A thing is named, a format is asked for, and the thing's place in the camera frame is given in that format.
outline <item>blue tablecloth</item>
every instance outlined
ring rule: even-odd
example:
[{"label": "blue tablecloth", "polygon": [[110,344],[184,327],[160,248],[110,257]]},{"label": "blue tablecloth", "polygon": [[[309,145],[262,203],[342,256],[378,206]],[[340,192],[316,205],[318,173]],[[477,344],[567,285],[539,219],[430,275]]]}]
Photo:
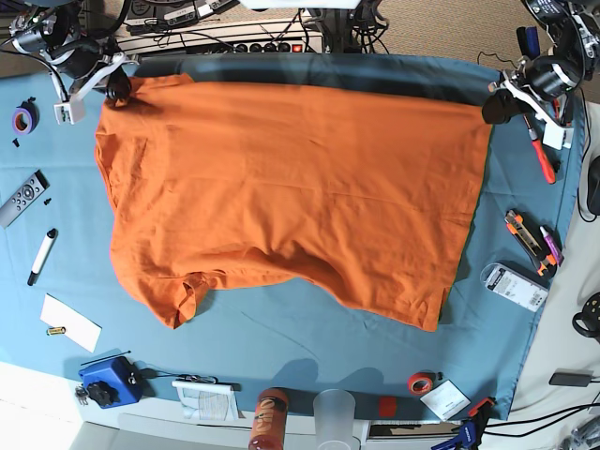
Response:
[{"label": "blue tablecloth", "polygon": [[[436,58],[310,54],[163,59],[149,61],[138,74],[182,70],[198,81],[307,83],[475,105],[485,100],[487,84],[498,76]],[[41,121],[16,148],[10,117],[29,97],[37,99]],[[441,371],[471,401],[494,396],[495,415],[508,414],[540,313],[488,292],[479,274],[487,264],[504,261],[534,277],[527,256],[504,227],[510,208],[530,213],[564,241],[581,170],[581,108],[573,148],[552,152],[562,163],[554,186],[544,181],[520,118],[494,128],[472,232],[437,332],[346,309],[301,279],[210,292],[199,314],[173,331],[124,292],[111,266],[113,213],[94,161],[102,96],[86,98],[87,115],[74,127],[55,124],[55,93],[45,74],[0,81],[0,98],[0,200],[36,169],[51,184],[7,230],[0,230],[1,361],[76,380],[81,362],[131,350],[131,359],[142,368],[239,383],[241,409],[252,410],[262,389],[282,386],[290,389],[294,413],[311,413],[314,394],[336,387],[354,392],[357,418],[378,418],[378,396],[387,395],[400,398],[398,419],[413,420],[435,416],[409,394],[406,381],[417,371]],[[37,284],[27,287],[32,261],[52,227],[59,236],[50,258]],[[94,355],[65,337],[45,335],[39,320],[45,293],[102,327]],[[168,379],[150,382],[146,393],[177,399]]]}]

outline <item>clear plastic cup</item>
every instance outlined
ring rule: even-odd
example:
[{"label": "clear plastic cup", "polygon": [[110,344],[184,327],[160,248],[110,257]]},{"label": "clear plastic cup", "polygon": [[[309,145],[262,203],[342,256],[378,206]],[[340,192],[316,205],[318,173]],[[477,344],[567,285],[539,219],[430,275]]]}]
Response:
[{"label": "clear plastic cup", "polygon": [[339,389],[321,392],[313,403],[318,450],[351,450],[354,409],[352,394]]}]

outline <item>orange t-shirt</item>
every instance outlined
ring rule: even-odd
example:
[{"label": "orange t-shirt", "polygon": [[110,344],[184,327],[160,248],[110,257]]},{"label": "orange t-shirt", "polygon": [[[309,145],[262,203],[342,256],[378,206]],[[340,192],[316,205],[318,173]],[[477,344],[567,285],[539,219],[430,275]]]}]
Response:
[{"label": "orange t-shirt", "polygon": [[339,89],[134,79],[96,158],[123,287],[168,326],[208,289],[304,278],[436,329],[482,184],[478,108]]}]

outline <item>remote control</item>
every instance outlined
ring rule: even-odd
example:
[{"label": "remote control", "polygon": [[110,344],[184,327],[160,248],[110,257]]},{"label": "remote control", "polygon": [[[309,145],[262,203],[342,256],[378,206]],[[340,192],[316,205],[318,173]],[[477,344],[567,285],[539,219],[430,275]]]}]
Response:
[{"label": "remote control", "polygon": [[27,181],[0,208],[2,228],[10,225],[48,186],[48,181],[40,171],[27,178]]}]

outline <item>red handle screwdriver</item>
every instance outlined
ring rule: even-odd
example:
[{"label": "red handle screwdriver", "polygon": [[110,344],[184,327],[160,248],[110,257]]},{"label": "red handle screwdriver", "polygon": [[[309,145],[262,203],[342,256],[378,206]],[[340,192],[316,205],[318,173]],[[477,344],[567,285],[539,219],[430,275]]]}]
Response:
[{"label": "red handle screwdriver", "polygon": [[527,115],[523,114],[523,118],[525,119],[525,123],[527,124],[529,135],[532,138],[532,145],[535,149],[537,159],[540,161],[540,165],[542,166],[542,172],[544,173],[544,177],[550,185],[553,185],[554,183],[556,183],[556,173],[554,173],[554,168],[552,167],[552,164],[550,164],[548,156],[544,151],[542,141],[540,141],[540,138],[537,136],[537,133],[533,129],[532,124],[527,118]]}]

